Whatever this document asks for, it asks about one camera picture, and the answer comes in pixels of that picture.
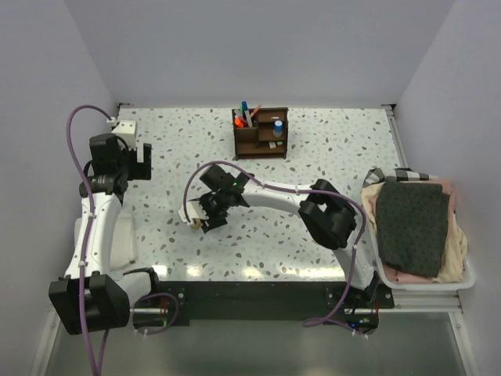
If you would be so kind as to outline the brown wooden desk organizer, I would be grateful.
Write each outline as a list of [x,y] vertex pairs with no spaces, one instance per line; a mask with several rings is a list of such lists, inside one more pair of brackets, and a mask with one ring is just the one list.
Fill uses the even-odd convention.
[[[263,158],[283,158],[287,157],[288,148],[288,107],[270,107],[261,109],[253,116],[254,108],[250,108],[250,115],[253,122],[253,128],[247,127],[245,119],[238,117],[245,123],[244,128],[237,128],[235,125],[235,110],[232,109],[232,130],[234,135],[235,159],[263,159]],[[283,122],[283,135],[281,138],[275,138],[272,134],[274,121]],[[277,146],[271,150],[270,143],[283,142],[283,146]]]

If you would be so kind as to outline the black orange marker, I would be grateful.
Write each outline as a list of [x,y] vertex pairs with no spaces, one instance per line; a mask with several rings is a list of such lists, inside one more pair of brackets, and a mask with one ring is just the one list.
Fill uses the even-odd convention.
[[245,123],[237,117],[235,118],[235,125],[237,128],[244,128],[245,127]]

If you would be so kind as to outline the blue capped white marker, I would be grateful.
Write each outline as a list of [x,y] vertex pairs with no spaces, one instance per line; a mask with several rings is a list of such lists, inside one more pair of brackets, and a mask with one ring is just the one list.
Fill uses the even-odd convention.
[[241,104],[240,104],[240,111],[243,115],[243,118],[245,119],[245,122],[247,124],[247,127],[249,128],[253,128],[253,122],[252,122],[252,119],[251,119],[251,113],[248,109],[248,106],[247,106],[247,102],[246,101],[242,101]]

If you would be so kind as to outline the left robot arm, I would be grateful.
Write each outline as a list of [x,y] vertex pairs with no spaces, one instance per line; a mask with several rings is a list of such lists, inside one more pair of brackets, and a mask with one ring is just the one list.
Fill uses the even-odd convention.
[[81,228],[63,277],[49,286],[49,299],[71,335],[124,327],[129,310],[140,302],[156,306],[162,288],[153,268],[134,269],[119,281],[110,276],[115,227],[129,182],[152,176],[152,147],[145,144],[140,161],[125,140],[112,133],[89,140],[91,160],[80,169]]

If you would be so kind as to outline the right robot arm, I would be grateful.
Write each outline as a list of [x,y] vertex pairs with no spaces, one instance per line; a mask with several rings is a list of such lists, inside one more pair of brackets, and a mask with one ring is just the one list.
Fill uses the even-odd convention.
[[367,307],[377,297],[380,278],[361,248],[367,225],[364,209],[340,194],[325,179],[312,185],[269,182],[238,170],[233,176],[224,161],[209,162],[195,175],[209,189],[182,204],[181,212],[191,226],[204,232],[224,226],[234,207],[269,208],[299,217],[316,244],[331,250],[341,268],[354,306]]

